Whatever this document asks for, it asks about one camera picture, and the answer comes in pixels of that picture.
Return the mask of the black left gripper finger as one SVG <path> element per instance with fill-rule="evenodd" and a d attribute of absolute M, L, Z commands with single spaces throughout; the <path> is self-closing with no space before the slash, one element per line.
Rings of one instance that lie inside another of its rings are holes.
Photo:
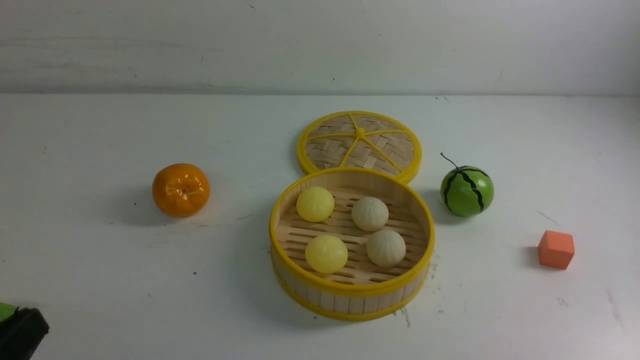
<path fill-rule="evenodd" d="M 1 321 L 0 358 L 30 360 L 49 332 L 50 325 L 39 309 L 16 309 Z"/>

